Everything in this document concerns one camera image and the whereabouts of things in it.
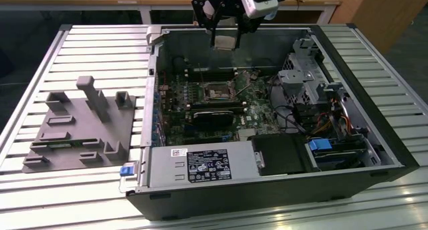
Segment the cable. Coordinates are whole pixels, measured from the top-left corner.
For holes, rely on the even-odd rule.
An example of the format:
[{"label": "cable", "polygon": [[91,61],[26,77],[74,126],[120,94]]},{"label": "cable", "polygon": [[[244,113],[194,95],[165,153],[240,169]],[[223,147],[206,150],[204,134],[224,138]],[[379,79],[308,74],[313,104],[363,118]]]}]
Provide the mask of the cable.
[{"label": "cable", "polygon": [[330,121],[323,127],[319,128],[319,130],[316,130],[313,132],[313,134],[318,134],[318,133],[323,132],[324,130],[327,130],[331,127],[331,125],[332,125],[332,122]]},{"label": "cable", "polygon": [[279,75],[275,75],[275,76],[271,78],[272,82],[271,82],[271,85],[269,85],[269,93],[268,93],[269,105],[271,105],[273,111],[276,112],[277,116],[280,116],[280,117],[285,120],[285,122],[289,122],[293,126],[296,126],[297,130],[299,130],[303,134],[308,135],[308,132],[307,132],[307,130],[304,129],[304,127],[300,126],[300,124],[299,124],[297,122],[295,122],[295,121],[292,121],[291,119],[288,119],[288,117],[285,117],[285,116],[277,111],[277,108],[279,108],[280,106],[277,106],[277,107],[273,106],[272,93],[273,93],[275,81],[276,81],[277,77],[279,77]]},{"label": "cable", "polygon": [[126,180],[126,177],[122,176],[121,179],[120,179],[120,187],[118,187],[121,193],[126,193],[126,191],[128,191],[126,188],[125,188],[125,191],[124,191],[124,185],[126,184],[126,181],[128,181],[128,180]]},{"label": "cable", "polygon": [[[288,119],[291,116],[293,116],[293,113],[289,113],[289,114],[287,115],[287,119]],[[296,129],[296,130],[299,131],[299,128],[297,128],[297,127],[289,127],[289,122],[288,122],[288,121],[285,122],[285,127],[281,127],[280,129],[284,130],[285,133],[288,132],[289,129]]]},{"label": "cable", "polygon": [[15,85],[29,85],[30,82],[17,82],[17,83],[5,83],[0,86],[15,86]]},{"label": "cable", "polygon": [[241,74],[244,74],[247,71],[248,71],[248,70],[241,71],[241,72],[233,77],[233,79],[232,79],[231,81],[233,81],[233,80],[235,80]]},{"label": "cable", "polygon": [[276,108],[275,108],[275,109],[277,109],[277,108],[280,108],[280,107],[285,107],[285,108],[288,108],[289,110],[292,110],[292,109],[293,109],[293,107],[292,107],[292,106],[287,106],[287,105],[279,105],[279,106],[276,106]]},{"label": "cable", "polygon": [[296,1],[297,1],[297,10],[296,11],[300,11],[300,7],[301,7],[300,2],[304,2],[304,1],[301,1],[301,0],[296,0]]},{"label": "cable", "polygon": [[328,113],[327,112],[324,112],[324,113],[322,113],[320,114],[320,116],[319,116],[319,119],[318,119],[318,127],[320,126],[320,123],[322,123],[322,117],[324,116],[324,115],[327,115]]},{"label": "cable", "polygon": [[351,121],[350,118],[347,116],[342,116],[342,118],[346,120],[346,124],[347,124],[347,131],[351,134]]}]

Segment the white object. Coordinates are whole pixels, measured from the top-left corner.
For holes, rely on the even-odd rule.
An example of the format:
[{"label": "white object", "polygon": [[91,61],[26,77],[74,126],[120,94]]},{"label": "white object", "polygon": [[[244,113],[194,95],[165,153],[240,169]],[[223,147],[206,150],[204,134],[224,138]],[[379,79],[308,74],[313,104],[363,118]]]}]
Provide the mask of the white object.
[{"label": "white object", "polygon": [[236,48],[237,39],[232,36],[216,36],[215,49],[232,51]]},{"label": "white object", "polygon": [[241,0],[247,15],[251,19],[264,17],[279,9],[279,0],[256,2],[255,0]]}]

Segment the wooden table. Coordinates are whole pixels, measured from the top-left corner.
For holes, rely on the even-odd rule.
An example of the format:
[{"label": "wooden table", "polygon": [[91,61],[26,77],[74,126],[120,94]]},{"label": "wooden table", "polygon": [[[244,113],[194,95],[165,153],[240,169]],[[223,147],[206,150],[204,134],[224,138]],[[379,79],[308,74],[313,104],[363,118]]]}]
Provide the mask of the wooden table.
[{"label": "wooden table", "polygon": [[331,23],[355,23],[382,53],[387,53],[428,0],[343,0]]},{"label": "wooden table", "polygon": [[[156,10],[193,10],[192,0],[141,0],[145,9],[142,21],[152,24],[150,11]],[[328,24],[342,0],[287,0],[280,3],[280,11],[322,11],[318,23]]]},{"label": "wooden table", "polygon": [[141,0],[0,0],[0,11],[141,10]]},{"label": "wooden table", "polygon": [[[0,0],[5,11],[109,11],[137,10],[142,22],[152,24],[153,10],[193,10],[192,0]],[[287,0],[280,11],[319,11],[318,22],[327,24],[342,0]]]}]

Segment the warning label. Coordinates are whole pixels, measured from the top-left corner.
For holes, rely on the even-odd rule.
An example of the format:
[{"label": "warning label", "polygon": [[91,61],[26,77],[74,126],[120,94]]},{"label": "warning label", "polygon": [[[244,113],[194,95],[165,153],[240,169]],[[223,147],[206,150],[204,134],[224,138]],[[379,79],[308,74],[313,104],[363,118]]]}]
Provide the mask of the warning label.
[{"label": "warning label", "polygon": [[188,152],[188,166],[192,183],[233,178],[227,149]]}]

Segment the red wire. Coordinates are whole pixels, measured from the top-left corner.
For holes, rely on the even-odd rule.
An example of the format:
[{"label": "red wire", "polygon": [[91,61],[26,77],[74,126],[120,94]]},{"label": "red wire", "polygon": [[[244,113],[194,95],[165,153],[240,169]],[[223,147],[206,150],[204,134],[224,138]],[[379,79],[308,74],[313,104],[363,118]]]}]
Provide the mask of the red wire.
[{"label": "red wire", "polygon": [[351,129],[352,129],[352,127],[351,127],[351,120],[350,120],[350,118],[348,118],[347,116],[343,115],[343,117],[346,118],[346,122],[347,122],[347,130],[348,130],[348,132],[351,133]]},{"label": "red wire", "polygon": [[327,112],[322,113],[320,116],[319,116],[319,119],[318,119],[318,127],[320,126],[320,123],[322,123],[322,117],[327,115]]}]

